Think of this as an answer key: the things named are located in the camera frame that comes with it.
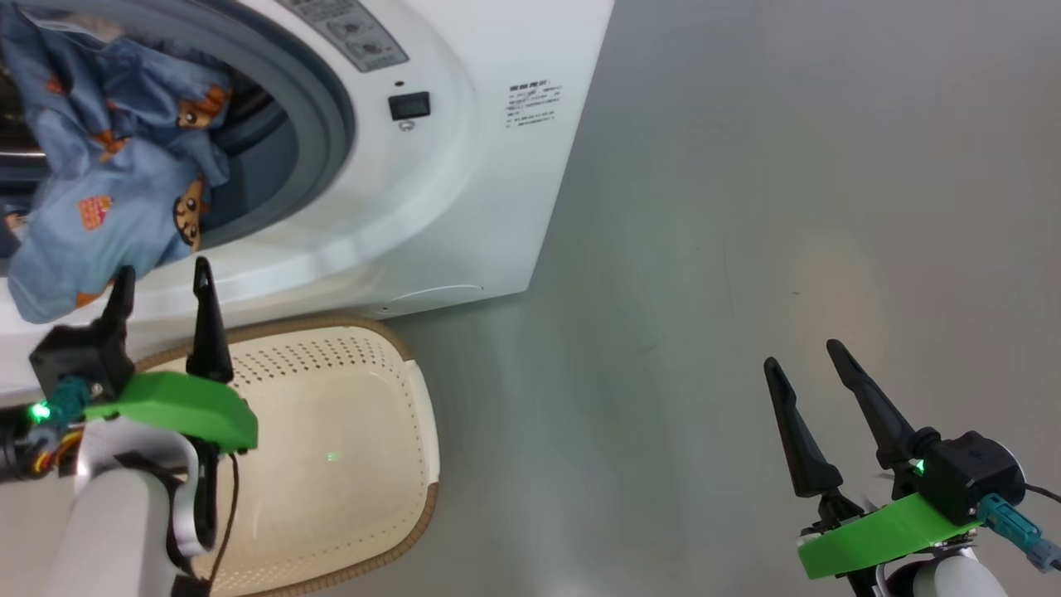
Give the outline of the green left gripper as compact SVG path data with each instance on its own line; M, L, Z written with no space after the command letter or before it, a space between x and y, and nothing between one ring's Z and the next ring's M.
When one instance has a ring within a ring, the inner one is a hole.
M128 318L135 303L136 273L125 265L114 283L99 328L119 339L128 336ZM85 419L125 417L159 431L174 431L202 439L223 454L243 453L259 446L259 422L250 405L231 386L234 367L218 299L215 276L205 257L196 258L193 277L196 295L196 335L180 371L141 371L133 374L114 403L87 405Z

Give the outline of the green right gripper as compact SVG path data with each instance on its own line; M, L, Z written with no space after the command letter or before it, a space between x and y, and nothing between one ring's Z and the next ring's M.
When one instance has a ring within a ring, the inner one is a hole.
M860 406L865 423L879 446L875 453L879 466L894 469L924 458L929 447L938 442L938 431L932 427L915 431L841 340L827 340L827 355L832 359L841 384L855 396ZM764 375L792 476L793 492L799 498L815 498L837 490L843 484L842 475L836 466L827 461L812 438L806 422L798 411L792 382L778 359L765 359ZM802 540L798 556L807 577L817 580L873 568L924 551L953 537L966 534L979 525L981 522L977 517L956 525L916 493L835 530Z

